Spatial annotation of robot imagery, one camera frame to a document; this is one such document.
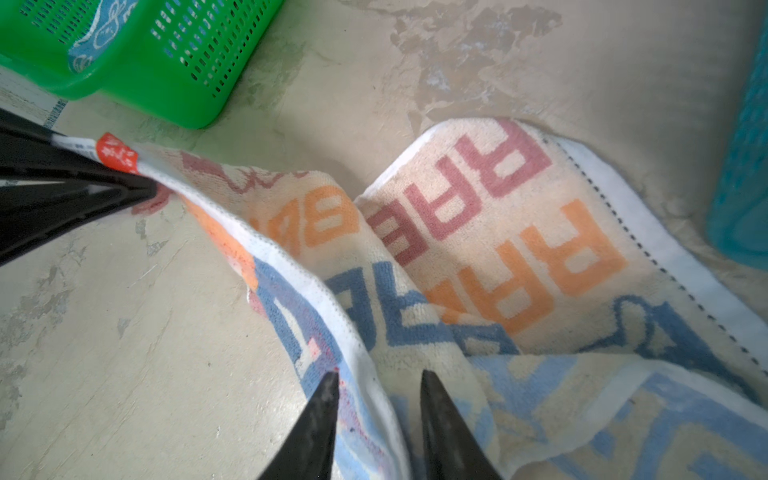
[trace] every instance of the towel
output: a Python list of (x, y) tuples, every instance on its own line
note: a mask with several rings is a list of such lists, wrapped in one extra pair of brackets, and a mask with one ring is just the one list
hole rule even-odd
[(319, 172), (57, 142), (181, 196), (308, 396), (338, 369), (344, 478), (425, 477), (423, 369), (504, 478), (768, 474), (768, 327), (581, 144), (446, 121), (352, 201)]
[[(100, 0), (91, 27), (69, 48), (69, 69), (74, 73), (85, 71), (107, 51), (107, 47), (125, 26), (137, 4), (138, 0)], [(164, 30), (160, 20), (157, 22), (158, 28)]]

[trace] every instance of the blue plastic container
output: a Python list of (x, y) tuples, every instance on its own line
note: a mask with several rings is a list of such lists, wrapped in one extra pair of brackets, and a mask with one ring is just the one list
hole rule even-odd
[(739, 263), (768, 270), (768, 18), (707, 221), (711, 242)]

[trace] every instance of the worn floor surface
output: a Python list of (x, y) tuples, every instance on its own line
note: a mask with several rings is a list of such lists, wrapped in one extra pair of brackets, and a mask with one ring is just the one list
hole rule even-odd
[[(768, 318), (768, 273), (703, 222), (762, 23), (757, 0), (286, 0), (224, 113), (187, 131), (106, 98), (111, 131), (362, 192), (430, 125), (511, 116), (590, 145)], [(179, 202), (0, 269), (0, 478), (255, 478), (303, 407), (271, 325)]]

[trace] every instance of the blue towel in basket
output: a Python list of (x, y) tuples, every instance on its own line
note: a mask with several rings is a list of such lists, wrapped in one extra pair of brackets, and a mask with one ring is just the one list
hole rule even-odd
[(69, 68), (80, 73), (107, 50), (128, 17), (136, 8), (138, 0), (101, 0), (88, 32), (69, 49)]

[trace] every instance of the green basket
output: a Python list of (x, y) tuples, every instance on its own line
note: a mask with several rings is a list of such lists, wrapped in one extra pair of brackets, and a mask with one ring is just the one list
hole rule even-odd
[(202, 128), (221, 112), (283, 0), (140, 0), (106, 51), (74, 73), (69, 49), (88, 32), (98, 3), (0, 0), (0, 65), (63, 98), (100, 91)]

